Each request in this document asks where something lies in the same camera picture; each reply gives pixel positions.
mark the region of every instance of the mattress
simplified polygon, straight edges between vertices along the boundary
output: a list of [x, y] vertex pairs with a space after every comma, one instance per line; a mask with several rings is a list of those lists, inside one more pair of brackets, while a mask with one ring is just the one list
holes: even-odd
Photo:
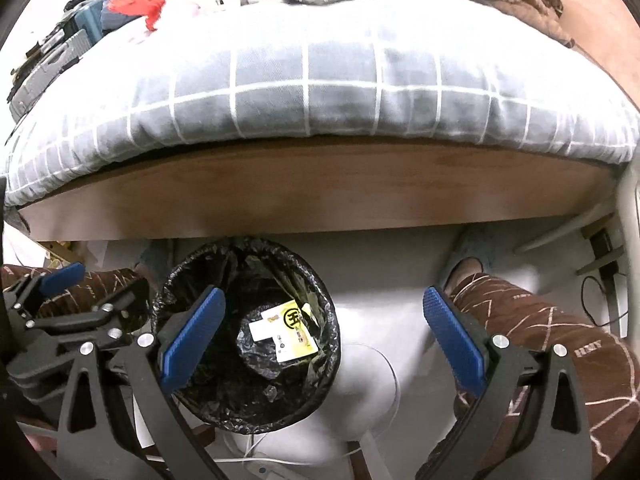
[[468, 0], [265, 2], [106, 36], [3, 150], [7, 205], [171, 146], [424, 137], [630, 160], [640, 115], [581, 54]]

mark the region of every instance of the black plastic liner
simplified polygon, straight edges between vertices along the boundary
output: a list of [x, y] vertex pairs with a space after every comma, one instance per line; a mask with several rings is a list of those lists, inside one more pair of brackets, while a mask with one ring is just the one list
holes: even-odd
[[[226, 315], [190, 384], [176, 393], [198, 418], [241, 434], [267, 433], [294, 424], [324, 401], [340, 364], [340, 328], [334, 304], [309, 264], [261, 238], [222, 238], [175, 267], [153, 305], [157, 333], [207, 285], [226, 295]], [[318, 353], [284, 363], [272, 339], [254, 342], [249, 323], [265, 310], [296, 300], [311, 306], [303, 322]]]

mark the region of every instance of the blue gripper pad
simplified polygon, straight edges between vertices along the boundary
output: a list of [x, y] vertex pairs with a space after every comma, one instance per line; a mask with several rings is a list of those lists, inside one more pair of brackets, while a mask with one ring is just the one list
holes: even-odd
[[62, 294], [70, 286], [77, 285], [84, 279], [84, 265], [74, 263], [56, 272], [43, 276], [40, 280], [40, 293], [45, 298], [53, 298]]
[[436, 288], [424, 291], [422, 311], [458, 384], [480, 397], [486, 386], [482, 353]]
[[184, 388], [225, 317], [225, 293], [214, 288], [162, 356], [160, 387], [165, 395]]

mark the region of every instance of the metal screw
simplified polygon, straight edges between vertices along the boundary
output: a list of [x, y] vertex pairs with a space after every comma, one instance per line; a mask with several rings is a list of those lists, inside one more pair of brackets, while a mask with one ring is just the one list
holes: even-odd
[[138, 345], [142, 346], [142, 348], [146, 348], [148, 346], [151, 346], [154, 342], [154, 335], [150, 334], [149, 332], [142, 334], [139, 338], [138, 338]]
[[80, 347], [80, 353], [82, 355], [89, 355], [93, 351], [94, 351], [94, 344], [91, 341], [82, 343], [82, 346]]
[[554, 353], [559, 357], [564, 357], [567, 355], [567, 349], [564, 345], [554, 345]]
[[109, 334], [111, 339], [120, 339], [122, 337], [122, 330], [119, 328], [111, 328], [107, 334]]
[[506, 336], [503, 336], [501, 334], [494, 335], [492, 341], [498, 348], [507, 348], [507, 346], [509, 346], [509, 340], [506, 338]]

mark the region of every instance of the plastic bag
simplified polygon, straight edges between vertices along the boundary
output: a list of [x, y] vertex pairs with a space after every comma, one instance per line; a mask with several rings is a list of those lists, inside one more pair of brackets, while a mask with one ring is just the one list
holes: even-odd
[[[224, 291], [226, 316], [179, 400], [201, 420], [242, 434], [280, 430], [313, 413], [340, 364], [340, 329], [334, 304], [308, 263], [261, 238], [204, 245], [172, 270], [156, 297], [154, 332], [207, 285]], [[313, 319], [302, 317], [319, 351], [279, 363], [273, 340], [254, 342], [249, 323], [292, 299], [300, 308], [310, 305]]]

